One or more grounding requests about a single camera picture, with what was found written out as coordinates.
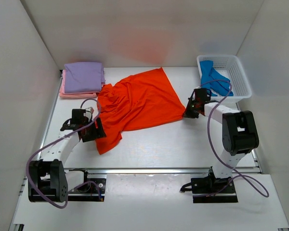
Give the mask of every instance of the towel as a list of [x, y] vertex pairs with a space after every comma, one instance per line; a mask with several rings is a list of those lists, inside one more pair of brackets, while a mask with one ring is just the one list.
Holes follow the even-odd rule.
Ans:
[[201, 68], [201, 72], [202, 72], [202, 77], [201, 77], [201, 87], [203, 88], [207, 88], [207, 89], [212, 89], [215, 92], [217, 92], [218, 94], [220, 94], [221, 96], [225, 96], [230, 88], [229, 83], [224, 82], [224, 81], [214, 81], [211, 83], [207, 83], [211, 80], [217, 80], [217, 79], [221, 79], [221, 80], [226, 80], [229, 81], [230, 80], [224, 76], [222, 76], [221, 74], [219, 74], [214, 68], [213, 68], [213, 61], [201, 61], [200, 62], [200, 68]]
[[79, 62], [65, 64], [65, 94], [99, 92], [105, 83], [104, 68], [101, 63]]
[[65, 82], [66, 82], [66, 71], [63, 70], [62, 72], [62, 84], [60, 87], [60, 91], [59, 91], [59, 96], [61, 98], [68, 98], [68, 99], [87, 99], [87, 98], [96, 98], [97, 92], [84, 92], [81, 94], [66, 94], [64, 91], [64, 87], [65, 87]]
[[150, 128], [182, 119], [180, 102], [164, 70], [154, 69], [104, 85], [98, 95], [105, 138], [96, 139], [99, 154], [114, 148], [122, 131]]

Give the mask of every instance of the wrinkled red cloth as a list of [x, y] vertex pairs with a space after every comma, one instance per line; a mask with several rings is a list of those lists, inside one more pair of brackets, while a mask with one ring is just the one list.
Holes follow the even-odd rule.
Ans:
[[104, 85], [98, 95], [106, 138], [96, 139], [99, 154], [114, 148], [122, 131], [150, 128], [182, 119], [180, 102], [163, 68]]

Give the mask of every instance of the gray wall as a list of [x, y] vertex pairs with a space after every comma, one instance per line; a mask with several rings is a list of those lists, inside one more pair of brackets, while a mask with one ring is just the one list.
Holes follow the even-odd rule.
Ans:
[[289, 0], [264, 1], [238, 56], [253, 89], [240, 106], [255, 115], [258, 156], [289, 221]]
[[22, 4], [0, 0], [0, 231], [8, 230], [38, 148], [59, 70]]
[[263, 0], [21, 0], [60, 68], [195, 66], [236, 54]]

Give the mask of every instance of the white basket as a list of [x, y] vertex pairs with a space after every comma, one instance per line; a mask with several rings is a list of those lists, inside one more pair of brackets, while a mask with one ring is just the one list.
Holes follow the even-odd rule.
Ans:
[[[251, 96], [250, 84], [240, 60], [235, 55], [199, 55], [197, 57], [197, 64], [200, 78], [202, 77], [200, 62], [207, 60], [213, 61], [213, 68], [222, 76], [230, 79], [233, 96], [227, 97], [224, 101], [225, 103], [236, 103]], [[215, 91], [212, 90], [212, 92], [218, 95], [212, 97], [212, 100], [219, 101], [223, 98], [223, 96], [217, 94]]]

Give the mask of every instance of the purple folded cloth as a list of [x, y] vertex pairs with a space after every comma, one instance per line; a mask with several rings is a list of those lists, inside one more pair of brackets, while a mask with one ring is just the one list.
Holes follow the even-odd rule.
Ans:
[[65, 64], [64, 67], [66, 94], [101, 91], [102, 83], [105, 83], [104, 68], [101, 63], [79, 62]]

